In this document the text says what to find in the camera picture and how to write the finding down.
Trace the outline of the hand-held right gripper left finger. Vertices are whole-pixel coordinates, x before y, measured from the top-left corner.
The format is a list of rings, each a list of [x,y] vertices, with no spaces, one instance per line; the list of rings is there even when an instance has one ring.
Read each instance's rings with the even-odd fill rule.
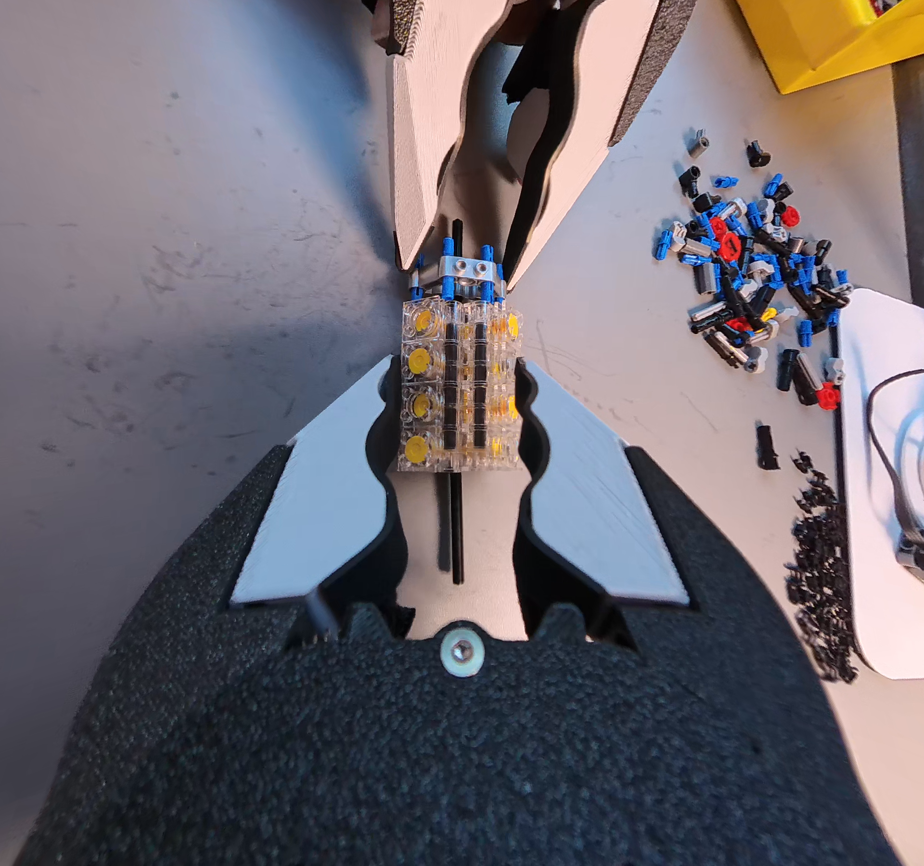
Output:
[[[292,605],[336,640],[354,604],[402,637],[402,525],[387,469],[400,435],[400,361],[389,355],[299,430],[229,606]]]

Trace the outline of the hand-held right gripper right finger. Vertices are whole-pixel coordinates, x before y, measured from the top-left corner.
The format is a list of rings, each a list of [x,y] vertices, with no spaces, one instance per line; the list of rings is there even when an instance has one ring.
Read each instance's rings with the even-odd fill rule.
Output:
[[[690,606],[624,440],[536,362],[516,362],[514,402],[526,541],[595,595]]]

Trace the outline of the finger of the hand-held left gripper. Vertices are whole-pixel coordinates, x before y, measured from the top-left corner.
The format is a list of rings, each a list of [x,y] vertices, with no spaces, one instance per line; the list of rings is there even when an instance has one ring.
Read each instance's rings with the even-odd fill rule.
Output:
[[[392,205],[397,263],[430,235],[462,143],[468,81],[513,0],[392,0]]]
[[[661,0],[566,0],[548,10],[502,91],[521,185],[503,249],[515,286],[608,155]]]

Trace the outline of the black axle rod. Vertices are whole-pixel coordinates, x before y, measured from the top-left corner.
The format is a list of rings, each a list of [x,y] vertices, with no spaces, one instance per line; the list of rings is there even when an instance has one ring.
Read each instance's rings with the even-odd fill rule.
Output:
[[[452,255],[463,255],[464,224],[456,218],[452,222]],[[459,472],[451,472],[449,478],[450,506],[450,544],[453,583],[462,585],[465,580],[464,570],[464,530],[463,530],[463,482]]]

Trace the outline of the clear block with yellow pistons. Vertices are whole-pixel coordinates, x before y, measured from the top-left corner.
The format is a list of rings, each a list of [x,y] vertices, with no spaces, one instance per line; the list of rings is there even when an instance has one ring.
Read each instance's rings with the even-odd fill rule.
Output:
[[[523,337],[523,316],[505,302],[405,302],[398,470],[517,467],[514,372]]]

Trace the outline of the grey beam frame with holes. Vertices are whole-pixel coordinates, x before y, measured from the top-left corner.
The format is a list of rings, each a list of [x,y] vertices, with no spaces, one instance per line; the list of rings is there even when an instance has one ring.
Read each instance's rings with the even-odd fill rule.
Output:
[[[425,296],[441,296],[440,259],[424,264],[421,271]],[[479,282],[483,278],[477,271],[479,259],[456,256],[456,301],[480,301]]]

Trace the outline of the yellow plastic bin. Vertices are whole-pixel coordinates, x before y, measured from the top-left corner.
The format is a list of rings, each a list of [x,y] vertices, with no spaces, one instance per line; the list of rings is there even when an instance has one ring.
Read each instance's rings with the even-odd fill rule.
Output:
[[[919,56],[923,0],[735,0],[781,94]]]

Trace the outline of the pile of black pins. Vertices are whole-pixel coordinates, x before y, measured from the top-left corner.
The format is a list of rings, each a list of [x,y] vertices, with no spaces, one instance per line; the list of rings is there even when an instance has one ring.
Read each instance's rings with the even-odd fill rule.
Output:
[[[847,516],[831,479],[805,451],[792,458],[805,481],[796,498],[798,515],[792,525],[793,559],[787,563],[785,588],[795,608],[800,640],[820,679],[853,684],[859,656],[851,609],[847,556]]]

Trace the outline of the pile of mixed building parts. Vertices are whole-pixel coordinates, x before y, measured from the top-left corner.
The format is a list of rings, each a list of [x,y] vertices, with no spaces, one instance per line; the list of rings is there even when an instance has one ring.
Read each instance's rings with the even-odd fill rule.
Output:
[[[808,351],[838,328],[854,292],[848,271],[832,269],[831,240],[802,234],[785,175],[768,177],[747,199],[737,193],[739,177],[703,172],[698,161],[709,146],[698,130],[690,162],[677,175],[687,218],[664,225],[653,258],[675,259],[692,271],[702,302],[687,314],[687,329],[733,369],[763,373],[770,345],[790,323],[796,345],[777,353],[777,389],[794,391],[805,407],[835,412],[844,365],[828,357],[818,366]]]

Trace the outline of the white and wooden book stand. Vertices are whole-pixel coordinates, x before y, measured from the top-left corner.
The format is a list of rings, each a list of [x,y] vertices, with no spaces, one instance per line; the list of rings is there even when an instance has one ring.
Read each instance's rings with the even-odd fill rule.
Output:
[[[845,368],[838,476],[860,656],[891,679],[923,675],[923,311],[858,288],[836,329]]]

